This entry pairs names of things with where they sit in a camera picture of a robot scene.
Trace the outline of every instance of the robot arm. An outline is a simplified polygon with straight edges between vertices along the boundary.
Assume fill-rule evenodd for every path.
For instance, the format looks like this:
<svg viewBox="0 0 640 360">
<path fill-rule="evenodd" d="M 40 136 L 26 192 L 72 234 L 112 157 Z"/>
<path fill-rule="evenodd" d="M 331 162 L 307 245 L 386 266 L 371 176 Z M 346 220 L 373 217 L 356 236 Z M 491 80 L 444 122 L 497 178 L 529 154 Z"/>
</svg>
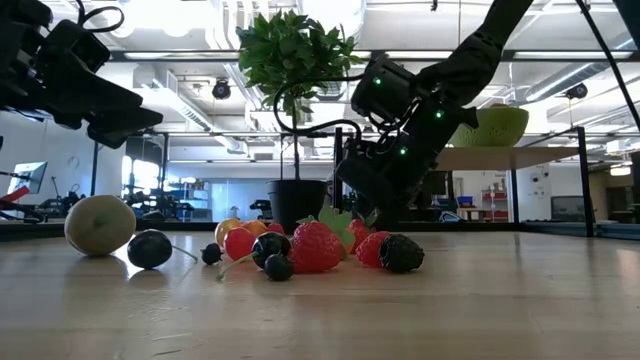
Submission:
<svg viewBox="0 0 640 360">
<path fill-rule="evenodd" d="M 383 136 L 376 143 L 347 140 L 346 158 L 336 168 L 358 195 L 357 212 L 368 216 L 378 210 L 378 224 L 394 222 L 426 173 L 437 167 L 438 155 L 458 126 L 478 127 L 476 109 L 462 105 L 489 84 L 509 36 L 532 2 L 495 0 L 476 32 L 448 59 L 418 75 L 386 56 L 369 64 L 351 105 Z"/>
</svg>

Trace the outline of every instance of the black pot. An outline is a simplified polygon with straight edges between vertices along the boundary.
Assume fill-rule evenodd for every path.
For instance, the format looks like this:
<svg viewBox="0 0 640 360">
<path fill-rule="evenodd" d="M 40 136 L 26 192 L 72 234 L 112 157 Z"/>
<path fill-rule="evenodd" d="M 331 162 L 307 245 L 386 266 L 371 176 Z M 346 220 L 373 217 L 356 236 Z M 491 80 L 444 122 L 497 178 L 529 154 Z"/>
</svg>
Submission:
<svg viewBox="0 0 640 360">
<path fill-rule="evenodd" d="M 317 180 L 276 180 L 269 183 L 273 220 L 292 235 L 296 221 L 318 213 L 324 205 L 327 183 Z"/>
</svg>

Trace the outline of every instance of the strawberry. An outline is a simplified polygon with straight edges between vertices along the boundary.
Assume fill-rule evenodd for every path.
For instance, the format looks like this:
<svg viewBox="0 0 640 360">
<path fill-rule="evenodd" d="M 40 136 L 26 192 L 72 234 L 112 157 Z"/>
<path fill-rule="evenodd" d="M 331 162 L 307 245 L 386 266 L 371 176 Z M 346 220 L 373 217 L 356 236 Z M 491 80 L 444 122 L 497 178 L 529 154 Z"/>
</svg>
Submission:
<svg viewBox="0 0 640 360">
<path fill-rule="evenodd" d="M 364 222 L 362 220 L 354 219 L 353 221 L 351 221 L 349 226 L 347 226 L 347 231 L 352 233 L 356 238 L 356 241 L 353 243 L 353 247 L 351 248 L 350 252 L 351 254 L 355 254 L 358 246 L 360 246 L 360 244 L 362 244 L 367 236 L 369 236 L 369 230 L 367 230 L 367 227 L 364 225 Z"/>
<path fill-rule="evenodd" d="M 364 265 L 374 268 L 382 268 L 382 262 L 380 262 L 380 246 L 384 242 L 384 239 L 389 236 L 387 231 L 381 231 L 369 235 L 360 246 L 356 249 L 356 257 L 358 261 Z"/>
<path fill-rule="evenodd" d="M 275 232 L 281 235 L 286 235 L 284 233 L 284 228 L 282 227 L 282 225 L 276 224 L 276 223 L 269 224 L 269 226 L 267 227 L 267 231 Z"/>
<path fill-rule="evenodd" d="M 301 224 L 293 233 L 289 258 L 296 274 L 330 270 L 340 263 L 341 256 L 340 239 L 321 222 Z"/>
</svg>

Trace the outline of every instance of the potted plant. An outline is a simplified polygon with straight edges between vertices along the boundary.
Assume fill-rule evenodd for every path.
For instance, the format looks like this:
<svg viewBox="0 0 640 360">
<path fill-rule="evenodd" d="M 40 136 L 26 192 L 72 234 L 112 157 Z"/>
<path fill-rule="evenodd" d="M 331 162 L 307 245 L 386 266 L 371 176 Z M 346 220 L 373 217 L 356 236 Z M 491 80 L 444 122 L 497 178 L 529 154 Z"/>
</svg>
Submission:
<svg viewBox="0 0 640 360">
<path fill-rule="evenodd" d="M 247 87 L 257 86 L 265 95 L 264 106 L 274 106 L 275 95 L 285 84 L 304 79 L 341 77 L 360 58 L 351 55 L 355 40 L 346 37 L 344 29 L 326 32 L 322 25 L 306 15 L 278 12 L 267 21 L 262 15 L 254 26 L 237 29 L 241 40 L 238 65 L 248 78 Z M 317 91 L 326 91 L 326 82 L 292 86 L 278 104 L 292 117 L 293 129 L 312 110 L 302 104 Z M 273 216 L 287 233 L 296 228 L 296 221 L 317 216 L 324 203 L 327 184 L 324 181 L 300 179 L 298 137 L 294 134 L 295 179 L 280 179 L 271 183 L 269 192 Z"/>
</svg>

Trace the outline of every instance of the shelf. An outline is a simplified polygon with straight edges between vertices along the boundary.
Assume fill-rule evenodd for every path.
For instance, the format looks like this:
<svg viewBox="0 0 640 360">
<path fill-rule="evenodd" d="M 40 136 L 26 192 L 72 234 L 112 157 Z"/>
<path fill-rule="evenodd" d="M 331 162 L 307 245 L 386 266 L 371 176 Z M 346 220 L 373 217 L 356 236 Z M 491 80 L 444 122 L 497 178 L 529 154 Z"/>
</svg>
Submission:
<svg viewBox="0 0 640 360">
<path fill-rule="evenodd" d="M 470 147 L 445 148 L 438 156 L 438 171 L 505 171 L 578 155 L 573 147 Z"/>
</svg>

